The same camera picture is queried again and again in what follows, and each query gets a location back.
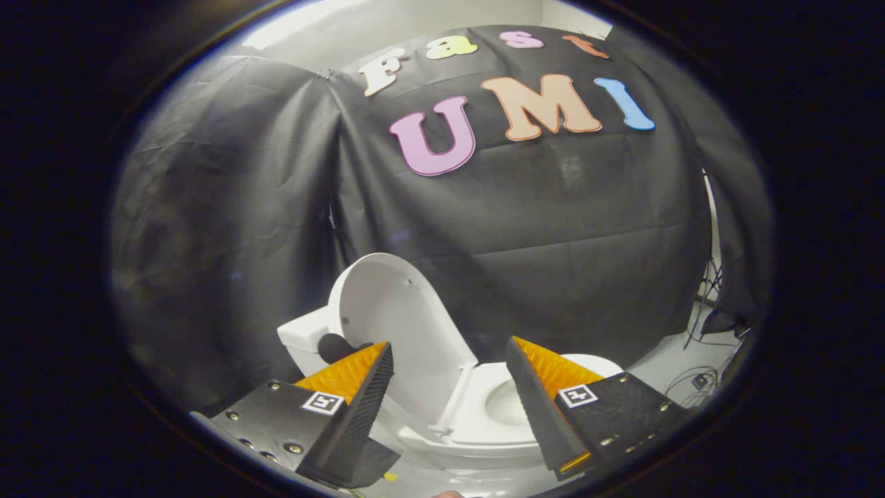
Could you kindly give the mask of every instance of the black object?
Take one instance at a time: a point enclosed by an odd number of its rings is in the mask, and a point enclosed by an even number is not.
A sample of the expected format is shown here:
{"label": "black object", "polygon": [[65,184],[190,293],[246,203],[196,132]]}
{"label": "black object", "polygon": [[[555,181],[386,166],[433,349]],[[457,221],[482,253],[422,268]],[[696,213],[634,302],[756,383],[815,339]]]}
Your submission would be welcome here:
{"label": "black object", "polygon": [[317,345],[317,349],[319,351],[319,357],[323,362],[328,364],[332,364],[350,356],[351,354],[356,353],[360,349],[365,349],[371,346],[371,342],[367,342],[360,347],[351,346],[347,339],[339,336],[338,334],[326,334],[323,337],[319,338],[319,343]]}
{"label": "black object", "polygon": [[332,486],[369,486],[399,455],[369,430],[393,376],[386,345],[348,406],[344,398],[272,380],[205,421],[270,461]]}
{"label": "black object", "polygon": [[535,369],[512,338],[507,344],[506,362],[547,468],[556,473],[558,480],[568,479],[589,469],[594,462],[592,456],[582,463],[567,466],[586,454],[587,449],[547,397]]}
{"label": "black object", "polygon": [[590,453],[608,465],[665,440],[687,414],[629,373],[565,390],[555,402]]}
{"label": "black object", "polygon": [[691,379],[691,384],[700,391],[708,384],[707,376],[705,374],[697,374],[695,378]]}
{"label": "black object", "polygon": [[393,353],[388,343],[369,369],[350,406],[344,410],[342,420],[331,427],[332,432],[307,456],[306,474],[343,487],[360,487],[356,477],[366,456],[364,446],[391,377]]}

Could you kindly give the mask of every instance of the toilet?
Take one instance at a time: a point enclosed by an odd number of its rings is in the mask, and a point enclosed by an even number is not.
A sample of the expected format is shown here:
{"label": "toilet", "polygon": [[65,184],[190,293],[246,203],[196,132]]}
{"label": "toilet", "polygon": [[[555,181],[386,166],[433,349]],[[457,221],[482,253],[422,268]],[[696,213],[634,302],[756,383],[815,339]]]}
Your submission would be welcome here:
{"label": "toilet", "polygon": [[[506,364],[478,364],[428,280],[402,258],[360,258],[326,306],[277,332],[305,376],[328,366],[318,348],[326,334],[354,347],[389,341],[395,373],[369,436],[403,458],[440,470],[543,462]],[[623,371],[598,356],[564,357],[603,377]]]}

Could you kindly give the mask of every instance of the cable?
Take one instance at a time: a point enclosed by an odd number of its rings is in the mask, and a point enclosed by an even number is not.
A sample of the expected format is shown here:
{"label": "cable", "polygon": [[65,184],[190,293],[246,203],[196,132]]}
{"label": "cable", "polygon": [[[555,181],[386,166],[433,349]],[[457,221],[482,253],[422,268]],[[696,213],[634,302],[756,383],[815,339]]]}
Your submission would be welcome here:
{"label": "cable", "polygon": [[[689,372],[694,371],[694,370],[706,370],[706,372],[704,372],[703,374],[686,375]],[[694,367],[694,368],[685,370],[681,374],[677,375],[676,379],[674,379],[673,382],[671,382],[670,385],[667,386],[666,390],[664,391],[664,395],[669,397],[670,391],[674,387],[679,385],[680,382],[683,382],[683,381],[688,380],[693,377],[697,377],[699,375],[703,375],[704,377],[711,376],[712,377],[711,384],[715,384],[715,385],[719,384],[719,371],[714,369],[710,365],[704,365],[703,367]]]}
{"label": "cable", "polygon": [[[701,302],[704,302],[707,300],[707,296],[710,295],[710,291],[713,290],[713,287],[716,285],[716,283],[721,278],[722,278],[722,275],[716,276],[716,278],[713,280],[713,283],[707,288],[707,292],[704,294],[704,298],[702,299]],[[697,316],[695,317],[695,324],[692,325],[692,327],[691,327],[691,332],[689,332],[689,338],[685,341],[685,346],[682,347],[682,351],[685,351],[685,349],[689,347],[689,343],[691,342],[691,339],[693,339],[695,337],[695,329],[697,328],[697,323],[700,322],[700,320],[701,320],[701,306],[698,306],[697,307]]]}

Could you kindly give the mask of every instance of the floor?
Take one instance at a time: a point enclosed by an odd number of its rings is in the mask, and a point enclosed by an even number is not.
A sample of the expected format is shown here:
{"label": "floor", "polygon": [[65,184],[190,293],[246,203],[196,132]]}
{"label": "floor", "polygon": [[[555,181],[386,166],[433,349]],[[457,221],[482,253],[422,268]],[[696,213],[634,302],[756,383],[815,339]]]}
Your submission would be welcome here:
{"label": "floor", "polygon": [[[707,344],[691,340],[688,347],[683,349],[689,338],[689,331],[668,336],[627,371],[683,407],[696,406],[714,391],[719,372],[737,345],[732,331],[701,337],[701,326],[711,311],[711,308],[696,302],[689,320],[691,330],[700,312],[694,337]],[[691,381],[696,375],[704,376],[707,385],[701,389],[692,385]]]}

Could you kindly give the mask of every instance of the wrinkled black sheet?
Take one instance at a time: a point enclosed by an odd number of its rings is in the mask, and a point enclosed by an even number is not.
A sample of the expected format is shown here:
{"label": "wrinkled black sheet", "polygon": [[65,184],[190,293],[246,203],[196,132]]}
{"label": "wrinkled black sheet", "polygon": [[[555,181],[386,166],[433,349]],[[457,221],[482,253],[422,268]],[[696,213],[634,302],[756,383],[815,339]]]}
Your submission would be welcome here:
{"label": "wrinkled black sheet", "polygon": [[[497,37],[510,30],[546,46],[506,47]],[[458,34],[480,48],[424,57],[427,42]],[[635,54],[594,40],[611,56],[596,58],[563,35],[474,27],[400,43],[397,82],[371,98],[358,69],[383,52],[329,78],[248,57],[186,75],[145,122],[112,212],[113,286],[135,359],[185,409],[297,379],[276,327],[322,306],[338,273],[373,252],[427,276],[481,362],[502,361],[518,335],[626,368],[683,331],[710,255],[702,148],[718,138],[698,146],[686,97]],[[551,73],[572,77],[603,129],[511,142],[480,83],[511,76],[538,91]],[[628,128],[599,77],[624,82],[656,128]],[[468,99],[474,155],[447,174],[415,175],[389,126],[424,112],[431,150],[444,152],[452,139],[432,108],[456,95]],[[690,105],[711,123],[722,114],[712,100]],[[725,183],[729,168],[721,161]]]}

